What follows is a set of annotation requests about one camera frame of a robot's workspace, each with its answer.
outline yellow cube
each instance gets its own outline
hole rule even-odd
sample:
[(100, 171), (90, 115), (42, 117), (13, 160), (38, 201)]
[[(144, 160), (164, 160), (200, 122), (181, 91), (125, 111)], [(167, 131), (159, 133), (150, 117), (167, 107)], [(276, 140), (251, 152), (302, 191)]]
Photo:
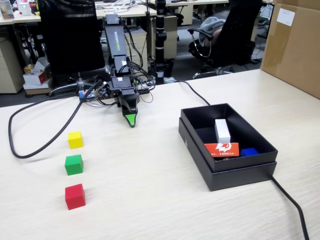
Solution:
[(71, 149), (82, 148), (84, 146), (80, 131), (70, 132), (68, 134), (68, 142)]

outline red box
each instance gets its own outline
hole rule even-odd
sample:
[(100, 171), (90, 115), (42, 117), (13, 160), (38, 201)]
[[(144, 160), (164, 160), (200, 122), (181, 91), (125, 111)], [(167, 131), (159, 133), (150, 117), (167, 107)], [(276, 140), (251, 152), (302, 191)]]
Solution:
[(65, 202), (69, 210), (86, 205), (85, 191), (82, 184), (65, 188)]
[(207, 143), (206, 149), (212, 157), (224, 158), (224, 157), (236, 157), (239, 156), (239, 144), (234, 143)]

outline metal pole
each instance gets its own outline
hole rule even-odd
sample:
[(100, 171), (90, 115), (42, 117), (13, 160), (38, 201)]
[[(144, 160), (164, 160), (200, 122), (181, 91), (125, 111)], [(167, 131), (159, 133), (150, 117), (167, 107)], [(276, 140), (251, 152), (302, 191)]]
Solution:
[(165, 70), (165, 40), (167, 34), (165, 32), (165, 7), (166, 0), (156, 0), (156, 18), (155, 18), (155, 83), (157, 85), (164, 84), (164, 70)]

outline gray jacket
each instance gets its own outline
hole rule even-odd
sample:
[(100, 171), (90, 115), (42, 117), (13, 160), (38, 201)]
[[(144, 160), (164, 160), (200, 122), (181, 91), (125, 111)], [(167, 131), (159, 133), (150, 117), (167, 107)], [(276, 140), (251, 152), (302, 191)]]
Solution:
[[(213, 34), (215, 31), (222, 29), (226, 20), (215, 16), (208, 17), (200, 26), (200, 29), (208, 34)], [(199, 33), (199, 42), (202, 47), (205, 46), (206, 35)]]

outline cup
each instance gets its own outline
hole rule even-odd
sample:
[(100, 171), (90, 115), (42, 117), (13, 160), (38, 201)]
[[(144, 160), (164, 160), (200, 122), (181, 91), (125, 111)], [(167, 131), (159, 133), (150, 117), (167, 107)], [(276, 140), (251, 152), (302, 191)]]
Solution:
[(32, 15), (31, 8), (28, 2), (18, 3), (18, 7), (19, 7), (19, 11), (22, 13), (23, 16)]

